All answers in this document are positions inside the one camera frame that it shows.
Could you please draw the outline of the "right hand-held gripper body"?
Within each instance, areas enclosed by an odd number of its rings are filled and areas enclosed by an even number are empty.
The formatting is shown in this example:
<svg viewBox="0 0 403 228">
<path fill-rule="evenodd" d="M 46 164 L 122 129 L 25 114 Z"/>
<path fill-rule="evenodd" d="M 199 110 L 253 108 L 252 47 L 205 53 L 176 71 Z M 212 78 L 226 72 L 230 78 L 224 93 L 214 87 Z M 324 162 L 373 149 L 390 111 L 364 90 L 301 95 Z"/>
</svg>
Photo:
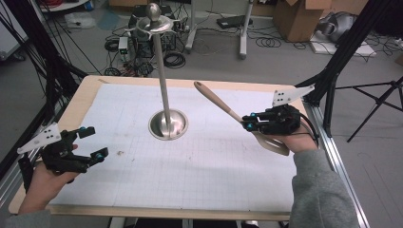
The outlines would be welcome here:
<svg viewBox="0 0 403 228">
<path fill-rule="evenodd" d="M 272 107 L 259 114 L 259 131 L 265 135 L 291 135 L 300 127 L 303 114 L 291 102 L 314 90 L 313 85 L 276 90 Z"/>
</svg>

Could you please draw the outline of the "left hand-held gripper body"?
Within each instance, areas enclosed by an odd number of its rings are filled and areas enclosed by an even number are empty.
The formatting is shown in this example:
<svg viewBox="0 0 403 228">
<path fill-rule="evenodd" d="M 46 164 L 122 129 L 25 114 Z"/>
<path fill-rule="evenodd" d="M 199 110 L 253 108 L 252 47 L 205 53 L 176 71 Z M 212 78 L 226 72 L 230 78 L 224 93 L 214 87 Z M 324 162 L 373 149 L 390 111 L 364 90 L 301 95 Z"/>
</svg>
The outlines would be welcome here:
<svg viewBox="0 0 403 228">
<path fill-rule="evenodd" d="M 29 142 L 18 147 L 17 153 L 23 154 L 36 148 L 43 148 L 41 157 L 47 169 L 59 173 L 85 173 L 92 160 L 91 157 L 73 154 L 73 143 L 79 138 L 78 129 L 60 131 L 58 123 L 52 123 Z"/>
</svg>

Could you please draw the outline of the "beige slotted spatula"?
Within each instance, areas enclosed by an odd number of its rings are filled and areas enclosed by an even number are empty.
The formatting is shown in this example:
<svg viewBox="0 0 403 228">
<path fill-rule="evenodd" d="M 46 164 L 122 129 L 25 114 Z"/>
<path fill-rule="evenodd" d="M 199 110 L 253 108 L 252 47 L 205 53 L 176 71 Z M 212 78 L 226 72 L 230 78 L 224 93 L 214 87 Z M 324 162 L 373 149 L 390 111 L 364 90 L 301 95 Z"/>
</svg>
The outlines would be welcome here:
<svg viewBox="0 0 403 228">
<path fill-rule="evenodd" d="M 235 121 L 241 123 L 242 118 L 234 112 L 216 93 L 210 90 L 206 85 L 201 82 L 196 81 L 194 87 L 210 102 L 219 107 L 229 116 L 231 116 Z M 282 142 L 278 142 L 272 139 L 266 138 L 263 134 L 258 131 L 252 131 L 251 134 L 255 137 L 257 142 L 263 148 L 275 152 L 277 154 L 288 156 L 290 154 L 289 148 Z"/>
</svg>

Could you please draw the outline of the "steel utensil stand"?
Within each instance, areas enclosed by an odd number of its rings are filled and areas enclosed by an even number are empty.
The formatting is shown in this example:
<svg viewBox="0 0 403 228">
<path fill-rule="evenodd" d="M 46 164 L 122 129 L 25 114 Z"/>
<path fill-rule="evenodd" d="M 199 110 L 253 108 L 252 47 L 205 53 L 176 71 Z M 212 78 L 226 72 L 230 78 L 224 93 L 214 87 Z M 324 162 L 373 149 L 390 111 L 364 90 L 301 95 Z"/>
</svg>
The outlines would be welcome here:
<svg viewBox="0 0 403 228">
<path fill-rule="evenodd" d="M 180 110 L 173 109 L 169 105 L 165 79 L 161 36 L 173 31 L 174 21 L 164 16 L 156 3 L 146 5 L 144 14 L 145 17 L 137 21 L 136 30 L 147 34 L 148 38 L 153 42 L 163 103 L 163 109 L 153 114 L 149 119 L 148 130 L 158 140 L 173 141 L 183 136 L 188 128 L 187 117 Z"/>
</svg>

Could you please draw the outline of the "person's right hand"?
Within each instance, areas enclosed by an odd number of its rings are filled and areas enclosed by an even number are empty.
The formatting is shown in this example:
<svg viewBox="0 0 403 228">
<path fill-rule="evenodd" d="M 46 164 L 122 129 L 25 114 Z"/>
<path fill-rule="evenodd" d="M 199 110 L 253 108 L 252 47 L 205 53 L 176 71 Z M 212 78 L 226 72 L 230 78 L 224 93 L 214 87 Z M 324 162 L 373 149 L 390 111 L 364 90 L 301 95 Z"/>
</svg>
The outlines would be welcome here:
<svg viewBox="0 0 403 228">
<path fill-rule="evenodd" d="M 286 136 L 275 135 L 272 136 L 272 139 L 284 143 L 294 153 L 318 149 L 316 142 L 309 133 L 297 133 Z"/>
</svg>

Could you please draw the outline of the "person's left hand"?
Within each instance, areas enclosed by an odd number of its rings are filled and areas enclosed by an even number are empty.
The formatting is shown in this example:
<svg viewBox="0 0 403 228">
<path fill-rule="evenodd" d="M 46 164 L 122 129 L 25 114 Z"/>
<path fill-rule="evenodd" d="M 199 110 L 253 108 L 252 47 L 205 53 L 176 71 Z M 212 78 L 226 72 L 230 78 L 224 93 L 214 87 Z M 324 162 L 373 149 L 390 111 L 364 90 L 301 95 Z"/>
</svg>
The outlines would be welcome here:
<svg viewBox="0 0 403 228">
<path fill-rule="evenodd" d="M 27 197 L 51 200 L 58 195 L 66 184 L 72 182 L 78 176 L 79 174 L 75 172 L 55 174 L 40 161 L 34 168 Z"/>
</svg>

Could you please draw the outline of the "white metal stand leg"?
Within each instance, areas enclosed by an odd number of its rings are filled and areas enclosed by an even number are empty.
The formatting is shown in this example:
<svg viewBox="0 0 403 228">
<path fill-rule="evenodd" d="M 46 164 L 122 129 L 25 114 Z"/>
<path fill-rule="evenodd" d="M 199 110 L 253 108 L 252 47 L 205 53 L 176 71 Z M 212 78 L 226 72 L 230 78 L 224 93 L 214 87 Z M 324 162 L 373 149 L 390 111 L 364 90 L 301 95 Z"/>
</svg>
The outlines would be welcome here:
<svg viewBox="0 0 403 228">
<path fill-rule="evenodd" d="M 247 30 L 249 26 L 249 20 L 252 14 L 254 0 L 248 0 L 248 6 L 244 15 L 244 23 L 240 33 L 240 58 L 246 59 L 247 55 Z"/>
<path fill-rule="evenodd" d="M 188 32 L 186 44 L 184 46 L 184 49 L 186 50 L 187 53 L 191 52 L 191 50 L 193 48 L 195 36 L 197 33 L 196 2 L 197 2 L 197 0 L 191 0 L 191 4 L 190 4 L 190 7 L 191 7 L 190 26 L 189 26 L 189 32 Z"/>
</svg>

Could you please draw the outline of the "white grid mat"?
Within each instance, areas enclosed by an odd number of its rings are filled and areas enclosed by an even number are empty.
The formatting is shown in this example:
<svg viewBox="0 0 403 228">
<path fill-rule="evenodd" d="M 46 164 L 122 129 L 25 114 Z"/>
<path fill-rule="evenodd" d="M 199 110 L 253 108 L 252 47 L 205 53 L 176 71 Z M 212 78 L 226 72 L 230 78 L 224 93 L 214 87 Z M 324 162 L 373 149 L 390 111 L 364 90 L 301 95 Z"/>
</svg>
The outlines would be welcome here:
<svg viewBox="0 0 403 228">
<path fill-rule="evenodd" d="M 291 156 L 262 148 L 193 86 L 171 87 L 171 107 L 188 119 L 183 136 L 151 135 L 163 107 L 151 85 L 102 85 L 82 121 L 96 133 L 77 154 L 107 148 L 106 159 L 68 184 L 54 204 L 166 209 L 288 212 L 293 203 Z"/>
</svg>

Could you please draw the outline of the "black flat box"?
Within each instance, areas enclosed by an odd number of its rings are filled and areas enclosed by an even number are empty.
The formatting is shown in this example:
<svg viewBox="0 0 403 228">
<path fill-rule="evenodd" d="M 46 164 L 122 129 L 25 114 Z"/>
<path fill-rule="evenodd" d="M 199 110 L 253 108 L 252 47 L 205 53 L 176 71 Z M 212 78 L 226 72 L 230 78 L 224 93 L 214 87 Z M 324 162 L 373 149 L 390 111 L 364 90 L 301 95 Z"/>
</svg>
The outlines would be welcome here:
<svg viewBox="0 0 403 228">
<path fill-rule="evenodd" d="M 245 15 L 238 15 L 219 18 L 216 20 L 216 23 L 221 29 L 241 28 L 245 24 L 245 19 Z"/>
</svg>

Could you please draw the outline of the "black tripod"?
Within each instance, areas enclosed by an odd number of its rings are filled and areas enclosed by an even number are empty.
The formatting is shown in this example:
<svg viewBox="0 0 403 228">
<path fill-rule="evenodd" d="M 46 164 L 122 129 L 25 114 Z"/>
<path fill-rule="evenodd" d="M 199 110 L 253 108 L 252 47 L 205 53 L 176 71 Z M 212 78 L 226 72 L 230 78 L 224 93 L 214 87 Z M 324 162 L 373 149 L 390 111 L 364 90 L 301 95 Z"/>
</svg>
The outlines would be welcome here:
<svg viewBox="0 0 403 228">
<path fill-rule="evenodd" d="M 375 96 L 368 91 L 365 91 L 367 87 L 376 87 L 376 86 L 388 86 L 387 90 L 383 92 L 379 96 Z M 357 129 L 353 132 L 353 134 L 348 138 L 347 142 L 350 143 L 355 136 L 359 133 L 359 131 L 363 128 L 363 126 L 372 118 L 375 112 L 382 106 L 388 106 L 392 109 L 400 111 L 403 113 L 403 76 L 401 76 L 397 81 L 389 81 L 383 83 L 374 83 L 374 84 L 365 84 L 365 85 L 346 85 L 339 86 L 336 89 L 353 89 L 366 97 L 369 97 L 374 101 L 374 106 L 370 109 L 369 114 L 365 117 L 362 123 L 357 127 Z M 388 98 L 395 92 L 398 92 L 400 106 L 396 104 L 391 104 L 388 102 Z"/>
</svg>

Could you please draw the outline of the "black electronics cluster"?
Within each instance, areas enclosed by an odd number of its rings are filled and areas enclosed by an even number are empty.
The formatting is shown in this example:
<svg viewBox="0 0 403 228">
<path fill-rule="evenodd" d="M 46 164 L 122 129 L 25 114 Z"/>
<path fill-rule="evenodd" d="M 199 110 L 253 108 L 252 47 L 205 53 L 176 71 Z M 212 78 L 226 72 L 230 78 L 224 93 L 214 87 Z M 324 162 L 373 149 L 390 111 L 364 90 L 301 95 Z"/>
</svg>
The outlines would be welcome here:
<svg viewBox="0 0 403 228">
<path fill-rule="evenodd" d="M 154 67 L 150 63 L 154 57 L 152 41 L 148 36 L 136 29 L 136 23 L 145 17 L 146 5 L 133 7 L 127 23 L 127 31 L 117 34 L 116 30 L 106 38 L 105 50 L 109 60 L 104 75 L 143 77 L 150 74 Z M 118 50 L 119 38 L 128 38 L 128 53 L 121 54 Z"/>
</svg>

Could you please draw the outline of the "cardboard box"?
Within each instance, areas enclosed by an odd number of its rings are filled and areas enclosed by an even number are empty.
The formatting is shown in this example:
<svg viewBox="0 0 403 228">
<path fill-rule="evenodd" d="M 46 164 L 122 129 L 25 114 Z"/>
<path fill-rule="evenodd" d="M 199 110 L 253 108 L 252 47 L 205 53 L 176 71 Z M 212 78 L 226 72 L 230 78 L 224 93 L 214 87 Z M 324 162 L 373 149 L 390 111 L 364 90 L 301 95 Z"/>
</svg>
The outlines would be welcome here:
<svg viewBox="0 0 403 228">
<path fill-rule="evenodd" d="M 323 11 L 331 5 L 332 0 L 278 0 L 273 23 L 283 39 L 308 42 Z"/>
</svg>

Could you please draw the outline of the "grey plastic device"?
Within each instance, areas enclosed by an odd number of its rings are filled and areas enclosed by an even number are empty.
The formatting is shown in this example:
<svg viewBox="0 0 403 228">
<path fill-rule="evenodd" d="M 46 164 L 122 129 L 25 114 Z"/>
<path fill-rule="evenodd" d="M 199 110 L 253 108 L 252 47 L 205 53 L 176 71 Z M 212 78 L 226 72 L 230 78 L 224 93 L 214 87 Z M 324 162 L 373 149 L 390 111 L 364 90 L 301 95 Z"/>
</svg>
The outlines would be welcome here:
<svg viewBox="0 0 403 228">
<path fill-rule="evenodd" d="M 357 19 L 356 15 L 346 11 L 330 12 L 321 18 L 316 26 L 316 31 L 327 37 L 333 43 L 347 34 Z"/>
</svg>

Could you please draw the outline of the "clear plastic bag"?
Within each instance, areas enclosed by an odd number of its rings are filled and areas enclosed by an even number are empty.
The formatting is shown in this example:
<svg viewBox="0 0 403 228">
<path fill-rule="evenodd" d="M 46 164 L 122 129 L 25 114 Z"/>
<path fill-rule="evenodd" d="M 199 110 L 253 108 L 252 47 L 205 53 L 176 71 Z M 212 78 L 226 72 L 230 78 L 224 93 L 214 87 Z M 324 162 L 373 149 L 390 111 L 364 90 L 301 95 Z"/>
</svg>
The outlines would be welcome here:
<svg viewBox="0 0 403 228">
<path fill-rule="evenodd" d="M 71 29 L 91 29 L 95 26 L 95 19 L 89 12 L 73 12 L 65 15 L 67 26 Z"/>
</svg>

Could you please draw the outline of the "aluminium frame rail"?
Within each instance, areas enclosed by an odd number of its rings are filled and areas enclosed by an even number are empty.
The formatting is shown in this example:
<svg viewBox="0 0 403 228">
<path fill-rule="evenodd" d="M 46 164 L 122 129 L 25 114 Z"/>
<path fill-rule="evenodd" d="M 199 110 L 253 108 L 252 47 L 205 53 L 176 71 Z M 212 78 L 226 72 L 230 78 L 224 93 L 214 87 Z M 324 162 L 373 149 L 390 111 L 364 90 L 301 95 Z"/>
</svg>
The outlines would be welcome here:
<svg viewBox="0 0 403 228">
<path fill-rule="evenodd" d="M 350 198 L 353 201 L 353 204 L 355 206 L 355 213 L 359 223 L 359 228 L 371 228 L 367 220 L 367 217 L 364 213 L 364 210 L 360 204 L 358 196 L 355 192 L 353 184 L 350 180 L 350 176 L 345 168 L 343 160 L 341 159 L 341 156 L 336 146 L 336 142 L 333 137 L 329 137 L 327 135 L 325 128 L 322 126 L 324 116 L 322 114 L 321 109 L 319 107 L 312 106 L 306 102 L 303 102 L 303 106 L 307 112 L 310 121 L 316 128 L 317 134 L 319 136 L 318 139 L 319 146 L 325 150 L 328 161 L 332 169 L 341 178 Z"/>
</svg>

